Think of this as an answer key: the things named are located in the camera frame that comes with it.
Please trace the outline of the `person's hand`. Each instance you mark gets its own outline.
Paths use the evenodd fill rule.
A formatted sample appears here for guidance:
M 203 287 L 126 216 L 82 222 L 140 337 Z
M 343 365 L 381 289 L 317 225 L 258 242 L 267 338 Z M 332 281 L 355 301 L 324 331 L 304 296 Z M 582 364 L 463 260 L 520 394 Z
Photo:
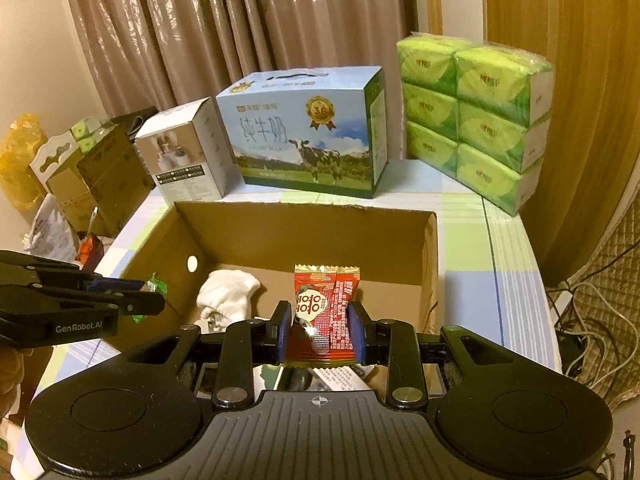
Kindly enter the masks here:
M 53 353 L 52 347 L 13 349 L 1 346 L 1 417 L 32 400 Z

